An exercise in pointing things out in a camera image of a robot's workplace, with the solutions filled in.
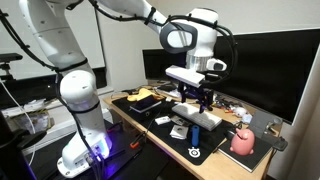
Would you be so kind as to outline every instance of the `screen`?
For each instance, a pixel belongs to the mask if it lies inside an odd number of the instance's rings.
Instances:
[[[236,35],[238,65],[215,91],[251,104],[292,124],[312,67],[320,30]],[[218,37],[215,57],[230,64],[231,51]]]
[[[186,53],[170,54],[164,49],[142,50],[145,77],[148,80],[173,80],[165,70],[171,65],[186,66]]]

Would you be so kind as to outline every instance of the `wooden table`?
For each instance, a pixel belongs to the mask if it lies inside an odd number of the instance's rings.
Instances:
[[[140,132],[146,131],[146,128],[139,124],[137,121],[132,119],[129,115],[120,110],[117,106],[112,104],[112,101],[116,98],[124,97],[126,94],[118,94],[111,97],[107,97],[104,99],[104,102],[107,103],[110,108],[116,111],[124,120],[130,123],[134,128],[139,130]],[[223,110],[214,108],[211,113],[221,117],[222,119],[234,122],[238,120],[237,117],[232,115],[231,113],[225,113]],[[198,179],[264,179],[268,165],[270,163],[272,151],[268,153],[268,155],[261,161],[261,163],[257,166],[257,168],[252,172],[248,172],[240,165],[236,164],[234,161],[229,159],[227,156],[223,155],[221,152],[216,151],[211,153],[209,157],[200,165],[196,166],[173,150],[170,146],[164,143],[157,136],[152,134],[151,132],[147,133],[147,137],[154,142],[159,148],[165,151],[169,156],[171,156],[174,160],[180,163],[184,168],[186,168],[189,172],[195,175]]]

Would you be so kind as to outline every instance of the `white cable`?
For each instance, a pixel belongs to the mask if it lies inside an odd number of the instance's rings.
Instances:
[[[35,134],[36,130],[34,129],[34,126],[32,124],[31,118],[29,117],[28,113],[19,105],[19,103],[14,99],[14,97],[11,95],[11,93],[9,92],[9,90],[7,89],[7,87],[3,84],[2,81],[0,81],[4,90],[6,90],[6,92],[8,93],[8,95],[10,96],[10,98],[14,101],[14,103],[16,103],[16,105],[20,108],[20,110],[27,116],[27,119],[29,120],[29,123],[31,124],[32,127],[32,131]],[[33,152],[32,152],[32,156],[31,156],[31,160],[29,162],[29,166],[32,164],[33,158],[34,158],[34,154],[36,153],[36,145],[33,146]]]

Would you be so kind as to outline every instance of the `white wall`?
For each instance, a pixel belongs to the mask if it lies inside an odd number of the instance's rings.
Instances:
[[[288,179],[318,179],[320,176],[320,99],[300,144]]]
[[[165,16],[187,14],[194,7],[211,8],[219,13],[219,24],[228,27],[234,34],[320,27],[320,1],[314,0],[154,0],[151,4]],[[112,86],[121,90],[144,84],[141,50],[159,48],[157,35],[138,22],[118,23],[100,16],[99,20]],[[304,137],[304,132],[299,128],[307,127],[306,122],[313,113],[320,111],[320,107],[309,105],[306,109],[308,111],[295,126],[283,126],[281,135],[289,141],[289,146],[285,152],[276,154],[268,172],[276,179],[287,179],[293,163],[295,169],[301,167],[300,162],[303,161],[295,161],[295,156],[301,140],[311,135]]]
[[[107,70],[110,73],[108,84],[115,91],[147,84],[142,49],[161,48],[158,35],[142,22],[117,22],[101,14],[98,19]]]

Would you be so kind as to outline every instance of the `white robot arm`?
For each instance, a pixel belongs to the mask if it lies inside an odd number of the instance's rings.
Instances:
[[[58,161],[59,171],[72,178],[89,168],[88,154],[108,157],[112,143],[105,131],[95,76],[82,53],[65,18],[66,9],[72,9],[83,0],[19,0],[28,27],[52,64],[64,76],[61,96],[74,115],[78,132],[63,149]],[[98,2],[92,5],[109,18],[126,21],[105,13]],[[166,18],[145,0],[99,0],[105,7],[132,19],[140,19],[159,34],[165,50],[171,53],[187,52],[187,69],[196,71],[226,69],[226,65],[212,58],[216,42],[218,14],[210,9],[197,8],[187,16]]]

